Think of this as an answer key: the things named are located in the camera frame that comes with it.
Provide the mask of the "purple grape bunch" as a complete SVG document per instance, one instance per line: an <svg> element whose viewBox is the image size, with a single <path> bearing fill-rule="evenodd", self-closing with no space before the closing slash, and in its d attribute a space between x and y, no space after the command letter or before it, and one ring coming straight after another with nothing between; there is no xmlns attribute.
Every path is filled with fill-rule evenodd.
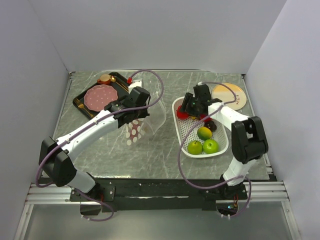
<svg viewBox="0 0 320 240"><path fill-rule="evenodd" d="M204 123L204 127L208 128L211 132L215 132L217 130L217 125L213 120L206 121Z"/></svg>

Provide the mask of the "yellow cream round plate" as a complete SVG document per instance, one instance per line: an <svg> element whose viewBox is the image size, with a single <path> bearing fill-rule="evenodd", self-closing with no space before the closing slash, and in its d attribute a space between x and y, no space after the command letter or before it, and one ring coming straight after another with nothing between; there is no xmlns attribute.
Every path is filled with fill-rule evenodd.
<svg viewBox="0 0 320 240"><path fill-rule="evenodd" d="M224 85L228 86L236 95L236 101L227 104L227 106L235 111L242 109L247 103L247 97L245 92L239 86L234 85L232 83L224 83ZM212 97L218 98L223 102L230 102L235 99L234 95L230 92L230 90L228 90L222 85L216 85L213 88Z"/></svg>

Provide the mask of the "gold spoon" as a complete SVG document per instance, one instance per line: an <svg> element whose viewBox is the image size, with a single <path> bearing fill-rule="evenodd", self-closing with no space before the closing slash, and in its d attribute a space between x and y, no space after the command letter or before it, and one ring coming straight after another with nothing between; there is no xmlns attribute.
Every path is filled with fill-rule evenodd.
<svg viewBox="0 0 320 240"><path fill-rule="evenodd" d="M126 87L125 82L121 78L119 78L118 76L111 75L110 81L113 83L117 83L118 85L121 85L123 87Z"/></svg>

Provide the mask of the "white perforated plastic basket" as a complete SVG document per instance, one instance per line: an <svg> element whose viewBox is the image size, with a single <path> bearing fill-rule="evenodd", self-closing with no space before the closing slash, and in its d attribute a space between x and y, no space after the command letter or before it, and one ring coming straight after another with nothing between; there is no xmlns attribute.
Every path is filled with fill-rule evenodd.
<svg viewBox="0 0 320 240"><path fill-rule="evenodd" d="M174 125L178 137L178 142L181 144L182 140L187 136L183 147L181 151L188 157L194 158L194 159L202 159L202 158L212 158L216 157L218 155L224 154L228 147L229 147L229 139L226 133L225 127L220 123L214 120L217 130L212 133L212 139L215 140L218 144L218 151L215 153L207 154L205 152L202 152L201 154L191 154L188 151L188 144L192 141L198 141L201 144L204 143L202 139L200 139L197 135L198 128L203 127L204 123L200 123L196 128L192 130L190 134L188 134L189 130L192 128L192 126L197 122L196 119L193 119L192 117L188 117L187 119L180 119L177 117L177 110L179 106L182 105L184 100L184 97L178 97L176 98L172 103L172 113L173 113L173 120Z"/></svg>

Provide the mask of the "yellow green mango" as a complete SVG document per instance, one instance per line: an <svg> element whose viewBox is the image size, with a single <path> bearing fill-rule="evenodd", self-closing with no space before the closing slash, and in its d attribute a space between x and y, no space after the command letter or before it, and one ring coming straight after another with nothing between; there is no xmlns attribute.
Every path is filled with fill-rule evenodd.
<svg viewBox="0 0 320 240"><path fill-rule="evenodd" d="M209 128L205 127L205 126L202 126L197 130L197 136L201 140L206 141L206 140L212 138L212 131Z"/></svg>

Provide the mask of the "red apple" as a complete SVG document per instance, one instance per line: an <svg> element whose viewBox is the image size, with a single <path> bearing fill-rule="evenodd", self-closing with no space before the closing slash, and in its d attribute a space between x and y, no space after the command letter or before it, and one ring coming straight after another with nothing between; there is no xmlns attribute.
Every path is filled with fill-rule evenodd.
<svg viewBox="0 0 320 240"><path fill-rule="evenodd" d="M178 106L178 108L176 110L176 116L180 120L186 120L189 118L189 114L181 111L181 107L182 107L181 105Z"/></svg>
<svg viewBox="0 0 320 240"><path fill-rule="evenodd" d="M204 123L212 121L212 119L205 114L201 114L199 119L202 120Z"/></svg>

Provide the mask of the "pink polka dot plate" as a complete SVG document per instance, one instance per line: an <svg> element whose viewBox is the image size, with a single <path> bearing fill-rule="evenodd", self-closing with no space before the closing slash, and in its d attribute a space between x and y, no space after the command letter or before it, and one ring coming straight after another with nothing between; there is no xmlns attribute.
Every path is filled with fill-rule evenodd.
<svg viewBox="0 0 320 240"><path fill-rule="evenodd" d="M117 91L110 85L96 85L84 95L84 105L91 111L100 112L110 102L118 99Z"/></svg>

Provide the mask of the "green apple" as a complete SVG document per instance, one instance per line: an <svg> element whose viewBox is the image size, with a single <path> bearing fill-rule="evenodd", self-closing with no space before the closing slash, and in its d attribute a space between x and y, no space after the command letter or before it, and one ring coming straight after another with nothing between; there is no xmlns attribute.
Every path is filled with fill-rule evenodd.
<svg viewBox="0 0 320 240"><path fill-rule="evenodd" d="M193 140L189 142L187 146L187 151L191 155L200 155L203 152L203 145L200 141L198 140Z"/></svg>
<svg viewBox="0 0 320 240"><path fill-rule="evenodd" d="M219 144L214 139L207 139L202 145L203 151L206 154L215 154L219 151Z"/></svg>

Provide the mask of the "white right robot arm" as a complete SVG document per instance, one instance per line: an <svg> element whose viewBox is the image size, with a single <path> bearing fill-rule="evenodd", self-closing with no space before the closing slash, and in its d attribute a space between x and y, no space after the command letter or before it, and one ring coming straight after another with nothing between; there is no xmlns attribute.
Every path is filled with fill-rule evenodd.
<svg viewBox="0 0 320 240"><path fill-rule="evenodd" d="M258 116L243 115L227 106L234 103L237 96L227 85L221 84L221 86L233 94L232 101L224 102L218 98L212 98L208 82L199 82L193 88L194 93L185 94L180 109L192 117L203 115L203 118L195 123L195 127L211 118L230 130L233 158L221 176L221 183L207 187L195 185L184 176L180 157L177 161L180 174L189 185L201 190L219 187L219 195L224 199L230 199L237 192L236 186L243 183L249 169L268 152L269 146L262 120Z"/></svg>

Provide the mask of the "green apple right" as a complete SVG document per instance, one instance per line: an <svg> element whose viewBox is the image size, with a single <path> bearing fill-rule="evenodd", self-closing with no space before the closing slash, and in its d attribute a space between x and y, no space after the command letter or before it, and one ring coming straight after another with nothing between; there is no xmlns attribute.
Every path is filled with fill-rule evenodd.
<svg viewBox="0 0 320 240"><path fill-rule="evenodd" d="M215 154L219 151L219 144L214 139L207 139L202 145L203 151L206 154Z"/></svg>

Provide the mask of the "green apple left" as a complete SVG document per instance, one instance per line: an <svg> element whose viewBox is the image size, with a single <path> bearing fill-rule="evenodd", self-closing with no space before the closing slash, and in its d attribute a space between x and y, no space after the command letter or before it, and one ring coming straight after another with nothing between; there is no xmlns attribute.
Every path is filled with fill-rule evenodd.
<svg viewBox="0 0 320 240"><path fill-rule="evenodd" d="M193 140L189 142L187 146L187 151L191 155L200 155L203 152L203 145L200 141L198 140Z"/></svg>

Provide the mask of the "gold fork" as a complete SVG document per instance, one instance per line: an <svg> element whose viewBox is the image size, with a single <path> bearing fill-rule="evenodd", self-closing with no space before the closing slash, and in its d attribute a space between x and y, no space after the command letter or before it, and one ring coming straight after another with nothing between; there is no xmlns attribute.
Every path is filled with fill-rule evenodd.
<svg viewBox="0 0 320 240"><path fill-rule="evenodd" d="M91 112L89 112L89 110L85 107L85 105L82 102L80 102L79 99L76 98L75 103L77 107L81 110L84 110L90 116L91 119L94 118L94 115Z"/></svg>

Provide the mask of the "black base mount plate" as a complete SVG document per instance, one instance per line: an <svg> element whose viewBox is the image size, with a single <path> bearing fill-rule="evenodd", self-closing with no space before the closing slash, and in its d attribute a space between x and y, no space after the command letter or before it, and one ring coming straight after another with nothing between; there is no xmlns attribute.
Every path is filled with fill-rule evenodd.
<svg viewBox="0 0 320 240"><path fill-rule="evenodd" d="M80 213L97 216L130 210L201 209L215 211L217 201L246 200L249 193L243 183L214 189L198 189L183 179L99 178L99 190L90 202L75 190L69 200L80 203Z"/></svg>

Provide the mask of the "clear polka dot zip bag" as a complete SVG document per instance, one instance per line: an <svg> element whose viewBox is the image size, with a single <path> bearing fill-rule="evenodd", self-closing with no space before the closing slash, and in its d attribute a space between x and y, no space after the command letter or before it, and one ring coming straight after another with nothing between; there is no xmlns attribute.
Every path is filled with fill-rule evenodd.
<svg viewBox="0 0 320 240"><path fill-rule="evenodd" d="M125 143L133 146L136 143L146 142L159 130L166 121L166 108L160 99L155 105L148 108L149 116L138 118L125 125Z"/></svg>

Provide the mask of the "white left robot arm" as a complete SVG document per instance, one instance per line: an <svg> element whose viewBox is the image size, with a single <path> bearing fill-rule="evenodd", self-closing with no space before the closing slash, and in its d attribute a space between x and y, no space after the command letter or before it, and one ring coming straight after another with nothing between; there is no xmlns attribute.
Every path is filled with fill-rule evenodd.
<svg viewBox="0 0 320 240"><path fill-rule="evenodd" d="M54 140L45 138L40 147L39 167L57 187L69 186L81 191L88 201L95 200L100 189L95 179L73 164L78 155L104 135L125 124L149 115L150 93L139 86L118 100L110 102L100 113L73 132Z"/></svg>

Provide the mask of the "orange cup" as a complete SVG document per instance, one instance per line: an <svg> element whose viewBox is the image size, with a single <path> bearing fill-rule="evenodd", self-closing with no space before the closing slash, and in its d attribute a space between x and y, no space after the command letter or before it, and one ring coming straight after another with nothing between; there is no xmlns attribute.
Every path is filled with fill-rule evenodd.
<svg viewBox="0 0 320 240"><path fill-rule="evenodd" d="M101 85L110 85L111 84L111 76L109 74L102 74L97 80L98 84Z"/></svg>

